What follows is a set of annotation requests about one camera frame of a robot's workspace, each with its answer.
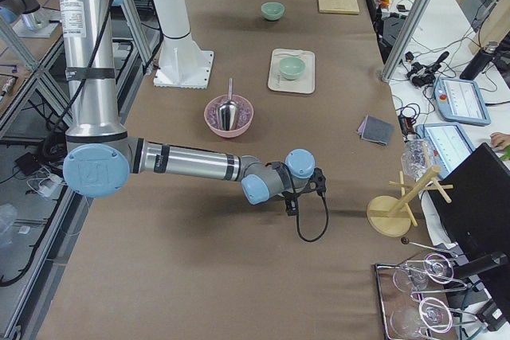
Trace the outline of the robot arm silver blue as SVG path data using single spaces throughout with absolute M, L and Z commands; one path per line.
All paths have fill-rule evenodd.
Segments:
M 86 197 L 121 189 L 131 174 L 151 171 L 240 182 L 251 204 L 282 196 L 289 214 L 298 197 L 324 195 L 326 179 L 313 155 L 292 150 L 282 162 L 217 153 L 134 138 L 120 122 L 112 51 L 113 0 L 60 0 L 66 79 L 73 121 L 66 131 L 63 175 Z
M 20 16 L 32 14 L 40 8 L 38 0 L 1 0 L 1 17 L 11 24 Z

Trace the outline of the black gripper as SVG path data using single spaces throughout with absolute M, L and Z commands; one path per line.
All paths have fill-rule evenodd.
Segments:
M 320 197 L 324 197 L 327 191 L 326 180 L 323 171 L 320 168 L 315 168 L 312 176 L 308 179 L 307 185 L 304 187 L 304 192 L 316 192 Z

